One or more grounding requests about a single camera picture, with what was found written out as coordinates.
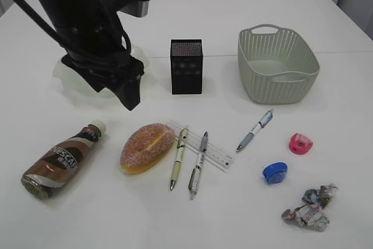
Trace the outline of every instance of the white pen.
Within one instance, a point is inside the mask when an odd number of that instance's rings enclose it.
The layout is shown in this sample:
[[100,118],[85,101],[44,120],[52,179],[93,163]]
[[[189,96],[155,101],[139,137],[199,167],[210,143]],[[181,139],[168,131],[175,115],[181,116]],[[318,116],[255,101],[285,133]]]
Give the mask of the white pen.
[[273,109],[269,110],[263,118],[252,128],[252,130],[246,135],[244,140],[241,141],[241,143],[238,145],[236,153],[241,151],[243,148],[249,144],[250,141],[254,138],[254,136],[262,129],[264,128],[270,120],[273,118]]
[[177,154],[176,154],[173,173],[171,175],[171,181],[170,181],[171,191],[175,187],[177,179],[179,177],[181,162],[182,162],[182,158],[184,157],[185,141],[187,139],[187,136],[188,136],[188,126],[186,126],[179,134],[179,141],[177,142]]
[[200,174],[202,172],[203,161],[205,160],[205,152],[207,150],[208,141],[209,141],[209,134],[206,131],[200,143],[196,167],[193,169],[191,180],[188,186],[188,189],[191,193],[191,200],[194,199],[195,195],[198,192]]

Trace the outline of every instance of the black box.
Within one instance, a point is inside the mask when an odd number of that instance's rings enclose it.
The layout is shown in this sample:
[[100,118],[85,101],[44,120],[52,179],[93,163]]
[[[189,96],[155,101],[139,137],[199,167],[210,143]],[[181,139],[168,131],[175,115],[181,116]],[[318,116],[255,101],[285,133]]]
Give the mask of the black box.
[[203,52],[201,39],[171,40],[173,94],[201,94]]

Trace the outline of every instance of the blue pencil sharpener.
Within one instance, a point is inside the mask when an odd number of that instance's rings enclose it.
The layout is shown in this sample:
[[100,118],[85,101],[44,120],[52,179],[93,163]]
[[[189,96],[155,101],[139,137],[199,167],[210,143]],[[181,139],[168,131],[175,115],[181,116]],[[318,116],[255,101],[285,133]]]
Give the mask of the blue pencil sharpener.
[[263,170],[263,176],[268,184],[282,182],[287,174],[287,165],[285,163],[273,163]]

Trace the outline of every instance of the sugar-coated bread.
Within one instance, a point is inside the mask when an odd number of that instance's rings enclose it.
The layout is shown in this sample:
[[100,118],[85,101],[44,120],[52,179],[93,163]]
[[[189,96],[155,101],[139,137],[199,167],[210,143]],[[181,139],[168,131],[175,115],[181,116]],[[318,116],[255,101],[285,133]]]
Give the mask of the sugar-coated bread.
[[127,174],[138,174],[154,166],[172,147],[176,134],[163,124],[146,125],[128,139],[121,156]]

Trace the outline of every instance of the laundry basket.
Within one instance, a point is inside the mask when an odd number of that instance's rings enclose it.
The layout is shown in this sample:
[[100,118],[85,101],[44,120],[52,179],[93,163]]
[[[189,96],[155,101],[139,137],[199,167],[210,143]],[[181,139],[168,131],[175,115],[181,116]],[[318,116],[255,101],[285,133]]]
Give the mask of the laundry basket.
[[[262,27],[276,32],[253,33]],[[240,32],[238,66],[249,97],[262,104],[301,101],[320,71],[314,53],[298,33],[271,24]]]

